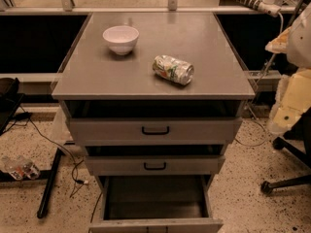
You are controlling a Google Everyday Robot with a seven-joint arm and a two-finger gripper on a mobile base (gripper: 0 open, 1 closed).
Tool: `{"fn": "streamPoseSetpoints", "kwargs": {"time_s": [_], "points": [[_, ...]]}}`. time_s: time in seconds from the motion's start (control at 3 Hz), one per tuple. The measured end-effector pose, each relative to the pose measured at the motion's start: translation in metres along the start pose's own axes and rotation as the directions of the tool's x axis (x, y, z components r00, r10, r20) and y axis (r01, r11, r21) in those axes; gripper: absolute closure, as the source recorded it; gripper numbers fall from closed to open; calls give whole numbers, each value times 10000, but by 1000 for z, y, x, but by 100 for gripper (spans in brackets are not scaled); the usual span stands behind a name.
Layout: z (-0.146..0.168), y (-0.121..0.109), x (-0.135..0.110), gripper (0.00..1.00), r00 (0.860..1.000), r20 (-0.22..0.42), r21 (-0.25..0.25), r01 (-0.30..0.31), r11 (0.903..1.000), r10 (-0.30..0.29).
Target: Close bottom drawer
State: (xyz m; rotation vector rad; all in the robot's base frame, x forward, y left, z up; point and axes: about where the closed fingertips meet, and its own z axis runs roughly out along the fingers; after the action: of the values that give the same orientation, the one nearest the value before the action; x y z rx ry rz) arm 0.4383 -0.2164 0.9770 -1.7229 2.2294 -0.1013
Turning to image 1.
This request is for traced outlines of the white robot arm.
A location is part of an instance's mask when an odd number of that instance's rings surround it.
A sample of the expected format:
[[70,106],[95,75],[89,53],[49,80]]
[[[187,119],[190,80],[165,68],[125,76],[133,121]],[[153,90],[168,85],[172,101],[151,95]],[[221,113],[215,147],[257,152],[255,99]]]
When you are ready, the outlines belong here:
[[283,75],[278,82],[267,124],[272,134],[283,135],[311,108],[311,5],[265,49],[284,53],[288,62],[297,67],[293,75]]

